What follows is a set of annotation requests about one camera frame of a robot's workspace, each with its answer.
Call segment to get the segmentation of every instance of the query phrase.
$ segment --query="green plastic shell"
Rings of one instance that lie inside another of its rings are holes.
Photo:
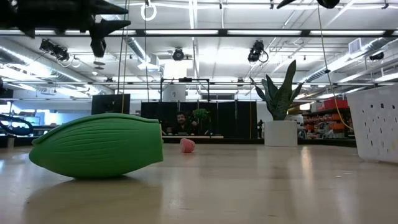
[[[63,124],[33,140],[29,159],[52,172],[75,178],[105,178],[163,161],[156,119],[97,114]]]

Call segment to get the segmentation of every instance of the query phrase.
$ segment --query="pink ball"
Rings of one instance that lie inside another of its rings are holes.
[[[189,139],[181,139],[180,149],[183,153],[191,153],[195,149],[195,143]]]

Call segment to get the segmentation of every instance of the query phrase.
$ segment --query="white pot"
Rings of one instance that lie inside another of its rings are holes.
[[[264,144],[276,147],[297,147],[295,121],[269,121],[264,123]]]

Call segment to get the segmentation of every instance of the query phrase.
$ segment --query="white perforated bin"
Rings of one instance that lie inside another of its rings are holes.
[[[398,163],[398,85],[359,91],[347,99],[360,158]]]

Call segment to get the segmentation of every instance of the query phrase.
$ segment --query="desk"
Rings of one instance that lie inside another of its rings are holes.
[[[162,136],[162,138],[171,138],[171,139],[182,139],[182,138],[187,138],[187,139],[223,139],[224,136]]]

